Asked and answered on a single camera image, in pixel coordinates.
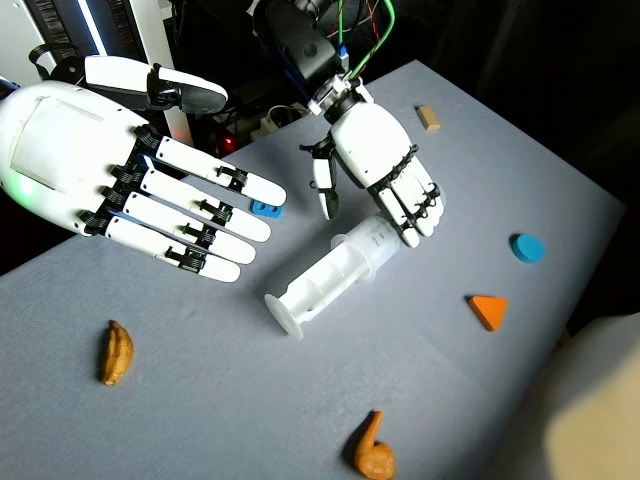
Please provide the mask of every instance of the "white light strip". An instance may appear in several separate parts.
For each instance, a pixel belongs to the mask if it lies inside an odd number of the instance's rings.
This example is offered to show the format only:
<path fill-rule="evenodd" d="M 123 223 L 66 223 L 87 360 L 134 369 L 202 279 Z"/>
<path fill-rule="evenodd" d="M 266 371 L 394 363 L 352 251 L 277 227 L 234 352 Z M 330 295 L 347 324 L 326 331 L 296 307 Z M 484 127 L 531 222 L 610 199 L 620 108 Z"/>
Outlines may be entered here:
<path fill-rule="evenodd" d="M 104 48 L 104 43 L 102 43 L 102 38 L 100 38 L 100 32 L 98 31 L 98 27 L 96 27 L 96 22 L 93 20 L 93 15 L 91 15 L 91 10 L 89 10 L 89 5 L 87 5 L 87 0 L 78 0 L 78 6 L 80 7 L 80 10 L 82 10 L 82 16 L 84 17 L 84 21 L 87 22 L 89 33 L 91 33 L 91 38 L 98 49 L 98 53 L 100 55 L 106 55 L 107 49 Z"/>

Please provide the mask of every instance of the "gray table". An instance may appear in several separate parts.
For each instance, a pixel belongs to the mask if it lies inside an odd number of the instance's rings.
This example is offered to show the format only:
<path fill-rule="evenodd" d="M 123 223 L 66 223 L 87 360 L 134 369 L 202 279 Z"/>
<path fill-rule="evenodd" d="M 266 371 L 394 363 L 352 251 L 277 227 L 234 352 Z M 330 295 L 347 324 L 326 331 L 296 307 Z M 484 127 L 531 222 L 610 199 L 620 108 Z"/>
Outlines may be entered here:
<path fill-rule="evenodd" d="M 282 294 L 333 234 L 375 210 L 341 174 L 346 208 L 321 219 L 297 146 L 327 125 L 306 118 L 230 157 L 289 193 L 238 283 L 104 238 L 41 255 L 0 279 L 0 477 L 355 479 L 341 452 L 373 408 L 386 413 L 379 437 L 395 449 L 398 479 L 478 475 L 624 207 L 420 63 L 371 91 L 446 189 L 436 235 L 304 324 L 304 340 L 287 337 L 264 293 Z M 440 132 L 422 127 L 423 104 Z M 514 232 L 539 236 L 544 260 L 516 260 Z M 509 299 L 500 331 L 484 330 L 470 294 Z M 109 319 L 136 344 L 115 388 L 96 379 Z"/>

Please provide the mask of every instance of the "blue round block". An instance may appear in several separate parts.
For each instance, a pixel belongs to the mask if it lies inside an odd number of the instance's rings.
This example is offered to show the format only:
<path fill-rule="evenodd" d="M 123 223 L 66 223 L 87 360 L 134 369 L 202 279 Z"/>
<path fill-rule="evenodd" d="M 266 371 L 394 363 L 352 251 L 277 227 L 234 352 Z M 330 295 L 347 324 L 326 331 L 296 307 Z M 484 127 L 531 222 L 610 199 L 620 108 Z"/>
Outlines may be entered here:
<path fill-rule="evenodd" d="M 525 263 L 536 263 L 544 257 L 544 245 L 533 235 L 521 234 L 511 241 L 513 254 Z"/>

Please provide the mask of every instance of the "wooden block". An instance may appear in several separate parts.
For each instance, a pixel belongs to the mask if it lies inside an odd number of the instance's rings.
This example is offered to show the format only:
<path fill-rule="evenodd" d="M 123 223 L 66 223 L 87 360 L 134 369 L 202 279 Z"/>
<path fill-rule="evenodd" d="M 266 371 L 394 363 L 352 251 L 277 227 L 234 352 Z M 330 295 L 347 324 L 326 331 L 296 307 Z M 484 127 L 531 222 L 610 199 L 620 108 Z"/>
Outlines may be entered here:
<path fill-rule="evenodd" d="M 420 120 L 422 120 L 424 128 L 428 131 L 440 130 L 440 120 L 438 120 L 433 108 L 427 105 L 418 107 L 418 115 L 420 116 Z"/>
<path fill-rule="evenodd" d="M 508 305 L 506 298 L 474 296 L 469 299 L 471 310 L 490 332 L 495 332 L 502 326 Z"/>

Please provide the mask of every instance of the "small rectangular wooden block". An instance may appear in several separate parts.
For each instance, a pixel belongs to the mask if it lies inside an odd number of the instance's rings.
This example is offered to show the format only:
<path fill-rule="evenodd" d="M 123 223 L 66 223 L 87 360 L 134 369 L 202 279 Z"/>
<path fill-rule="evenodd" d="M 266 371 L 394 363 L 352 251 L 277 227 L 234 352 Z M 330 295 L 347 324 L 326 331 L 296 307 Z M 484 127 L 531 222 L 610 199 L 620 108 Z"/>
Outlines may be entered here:
<path fill-rule="evenodd" d="M 426 105 L 418 107 L 418 115 L 420 116 L 420 120 L 422 120 L 424 128 L 427 130 L 440 130 L 440 120 L 438 120 L 433 108 Z"/>

